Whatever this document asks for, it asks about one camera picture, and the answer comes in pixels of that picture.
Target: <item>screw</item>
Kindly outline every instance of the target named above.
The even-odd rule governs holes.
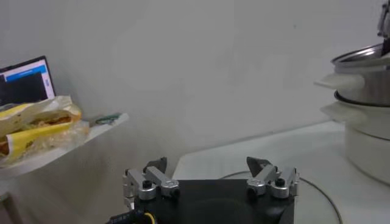
[[[277,187],[283,187],[284,185],[285,185],[285,181],[284,181],[284,179],[281,179],[281,178],[278,178],[276,181],[275,181],[275,185],[277,186]]]
[[[142,188],[143,189],[149,189],[152,188],[153,183],[150,180],[144,180],[142,182]]]

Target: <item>stainless steel pot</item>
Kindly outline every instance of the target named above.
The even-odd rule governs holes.
[[[316,84],[336,89],[349,102],[390,107],[390,55],[381,57],[382,44],[336,57],[335,73]]]

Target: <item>white shelf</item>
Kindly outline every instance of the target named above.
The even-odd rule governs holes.
[[[104,125],[97,125],[91,127],[90,133],[88,134],[88,137],[85,140],[84,144],[98,137],[99,135],[105,133],[106,131],[109,131],[110,129],[118,126],[119,124],[127,121],[128,119],[129,119],[129,115],[124,113],[120,115],[120,117],[117,120],[115,120],[114,123],[112,123],[112,125],[104,124]],[[62,149],[62,148],[53,149],[48,152],[38,154],[36,156],[20,161],[12,166],[0,168],[0,180],[17,177],[19,175],[39,169],[53,162],[59,157],[73,151],[74,149]]]

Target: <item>pot rim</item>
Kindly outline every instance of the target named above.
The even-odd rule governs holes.
[[[364,47],[334,58],[331,62],[337,68],[384,66],[390,70],[390,58],[381,58],[382,44]]]

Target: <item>laptop screen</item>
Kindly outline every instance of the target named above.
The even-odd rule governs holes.
[[[0,106],[55,97],[45,57],[0,69]]]

